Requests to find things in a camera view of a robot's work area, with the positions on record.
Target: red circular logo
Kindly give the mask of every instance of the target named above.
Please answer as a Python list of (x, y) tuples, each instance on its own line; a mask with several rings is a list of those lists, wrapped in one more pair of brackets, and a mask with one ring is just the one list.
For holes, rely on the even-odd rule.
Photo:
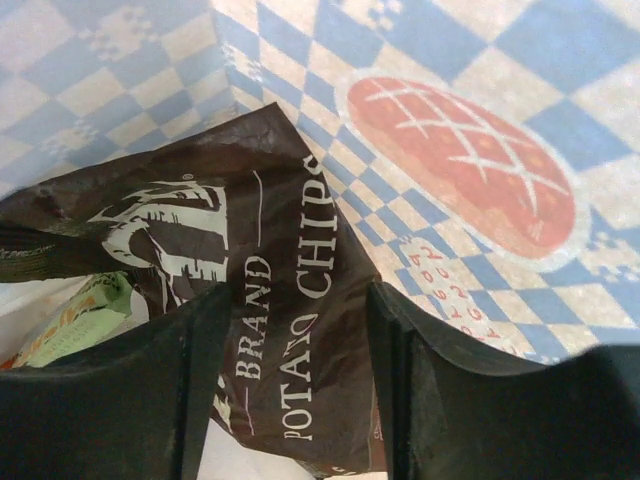
[(586, 240), (575, 174), (533, 132), (448, 90), (367, 71), (338, 104), (361, 140), (497, 252), (553, 270)]

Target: white lettering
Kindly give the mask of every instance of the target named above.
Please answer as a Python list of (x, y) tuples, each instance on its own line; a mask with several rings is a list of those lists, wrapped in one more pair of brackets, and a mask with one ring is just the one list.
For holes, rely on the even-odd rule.
[(254, 350), (254, 347), (261, 347), (264, 344), (265, 332), (261, 332), (260, 334), (262, 335), (262, 338), (255, 342), (249, 337), (240, 337), (240, 341), (238, 342), (238, 355), (246, 353), (247, 355), (251, 355), (252, 357), (262, 360), (262, 352)]
[(335, 232), (338, 230), (338, 216), (334, 215), (331, 220), (312, 220), (303, 213), (300, 228), (304, 227), (330, 228)]
[(262, 297), (263, 295), (266, 295), (267, 293), (269, 293), (271, 291), (270, 288), (268, 287), (263, 287), (260, 285), (251, 285), (251, 284), (246, 284), (245, 288), (249, 289), (249, 288), (254, 288), (256, 289), (255, 292), (252, 293), (247, 293), (244, 303), (245, 305), (254, 305), (256, 307), (260, 307), (260, 308), (264, 308), (267, 312), (269, 311), (269, 302), (265, 302), (265, 303), (258, 303), (256, 302), (257, 299), (259, 299), (260, 297)]
[[(305, 423), (301, 423), (298, 425), (290, 425), (289, 422), (289, 418), (291, 417), (297, 417), (299, 415), (302, 415), (304, 417), (304, 422)], [(313, 422), (313, 418), (311, 417), (311, 414), (309, 412), (307, 412), (306, 410), (303, 410), (301, 408), (297, 409), (297, 410), (293, 410), (292, 412), (288, 412), (285, 413), (284, 417), (282, 417), (282, 424), (291, 429), (291, 430), (304, 430), (305, 428), (308, 428), (309, 425), (311, 425), (311, 422)]]
[(246, 317), (242, 319), (242, 323), (244, 323), (254, 332), (260, 333), (264, 337), (264, 332), (260, 330), (260, 325), (266, 326), (267, 317)]
[(336, 239), (332, 238), (331, 240), (304, 240), (300, 238), (298, 241), (298, 248), (303, 247), (312, 247), (313, 248), (313, 259), (302, 258), (301, 255), (298, 255), (298, 267), (307, 266), (307, 267), (327, 267), (329, 270), (333, 270), (333, 257), (330, 257), (329, 260), (318, 260), (318, 249), (320, 248), (330, 248), (331, 251), (335, 251), (336, 249)]
[(280, 366), (280, 371), (284, 373), (290, 373), (291, 375), (295, 375), (296, 377), (304, 378), (307, 382), (311, 382), (311, 372), (301, 373), (298, 371), (298, 365), (302, 362), (309, 363), (310, 354), (309, 350), (305, 351), (299, 357), (296, 357), (292, 360), (289, 360), (287, 363), (283, 363)]
[(306, 400), (311, 403), (311, 387), (303, 393), (285, 393), (287, 387), (289, 387), (288, 383), (280, 385), (280, 403), (283, 410), (291, 410), (291, 407), (287, 405), (287, 402), (290, 400)]
[[(260, 271), (257, 271), (257, 269), (250, 270), (249, 265), (255, 264), (255, 263), (258, 263), (263, 267), (265, 267), (266, 271), (260, 272)], [(244, 275), (245, 277), (262, 277), (262, 278), (266, 278), (267, 280), (271, 280), (271, 267), (269, 266), (269, 264), (264, 258), (261, 258), (258, 256), (249, 257), (247, 258), (247, 261), (244, 262)]]
[(260, 380), (260, 373), (260, 365), (257, 363), (246, 363), (243, 361), (238, 361), (236, 363), (236, 377)]
[(298, 438), (300, 440), (309, 440), (310, 442), (313, 441), (313, 435), (306, 435), (306, 436), (303, 437), (300, 434), (300, 432), (295, 432), (295, 431), (292, 431), (292, 430), (284, 432), (284, 438)]
[[(311, 192), (320, 192), (320, 195), (311, 195)], [(313, 203), (314, 205), (329, 205), (333, 203), (333, 198), (329, 193), (327, 195), (327, 187), (324, 182), (319, 180), (307, 180), (302, 187), (302, 206), (307, 203)]]
[[(293, 333), (296, 336), (302, 335), (303, 333), (305, 333), (307, 330), (311, 328), (311, 325), (313, 325), (317, 319), (318, 319), (317, 313), (300, 315), (293, 322), (291, 322), (291, 326), (289, 327), (289, 330), (291, 331), (291, 333)], [(309, 322), (309, 321), (311, 323), (308, 323), (306, 326), (304, 326), (302, 330), (296, 330), (296, 325), (298, 324), (298, 322)]]
[(306, 343), (307, 345), (311, 345), (311, 332), (294, 340), (289, 340), (287, 342), (287, 348), (285, 348), (284, 354), (282, 354), (282, 356), (286, 357), (287, 355), (289, 355), (291, 353), (291, 349), (297, 345), (300, 345), (302, 342)]
[(298, 270), (296, 273), (297, 273), (296, 283), (298, 284), (298, 290), (300, 290), (300, 292), (304, 293), (309, 298), (313, 298), (313, 299), (322, 298), (331, 289), (331, 277), (326, 272), (324, 273), (324, 280), (326, 284), (326, 287), (324, 290), (311, 290), (310, 288), (307, 288), (302, 285), (302, 277), (304, 277), (305, 275), (309, 275), (308, 271)]
[[(315, 167), (311, 166), (311, 162), (313, 160), (315, 160), (316, 163)], [(306, 168), (311, 175), (320, 175), (322, 173), (322, 165), (320, 165), (320, 162), (313, 158), (313, 155), (309, 155), (303, 158), (302, 163), (304, 164), (304, 168)]]

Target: brand logo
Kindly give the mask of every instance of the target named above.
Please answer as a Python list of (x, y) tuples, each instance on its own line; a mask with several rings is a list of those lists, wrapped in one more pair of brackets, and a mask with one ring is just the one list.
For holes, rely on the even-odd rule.
[[(177, 305), (188, 300), (176, 288), (179, 279), (227, 279), (227, 199), (222, 187), (195, 181), (152, 182), (90, 221), (115, 223), (102, 243), (113, 258), (132, 267), (158, 268), (165, 283), (165, 309), (169, 297)], [(196, 258), (196, 249), (185, 248), (185, 242), (197, 238), (204, 243), (205, 237), (208, 247), (217, 248), (196, 252), (209, 258)]]
[(336, 95), (363, 143), (497, 253), (550, 271), (582, 248), (590, 217), (578, 179), (533, 132), (446, 89), (369, 70)]

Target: snack package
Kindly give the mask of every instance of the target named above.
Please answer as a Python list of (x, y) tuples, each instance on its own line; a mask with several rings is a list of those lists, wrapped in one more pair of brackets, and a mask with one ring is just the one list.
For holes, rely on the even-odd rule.
[(121, 273), (95, 275), (48, 322), (30, 332), (12, 367), (43, 367), (148, 321), (140, 309), (132, 314), (134, 293)]
[(89, 277), (37, 280), (3, 284), (0, 301), (0, 370), (11, 368), (29, 332), (48, 321), (55, 310), (73, 297)]
[(127, 272), (151, 321), (228, 283), (213, 418), (316, 476), (385, 469), (365, 321), (378, 272), (277, 105), (16, 192), (0, 248), (4, 282)]

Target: brown chip bag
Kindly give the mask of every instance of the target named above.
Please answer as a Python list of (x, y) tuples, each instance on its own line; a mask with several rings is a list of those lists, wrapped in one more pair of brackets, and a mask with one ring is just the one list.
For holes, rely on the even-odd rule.
[(319, 473), (384, 470), (365, 324), (378, 274), (276, 105), (25, 188), (0, 222), (0, 281), (126, 270), (152, 316), (227, 282), (213, 418)]

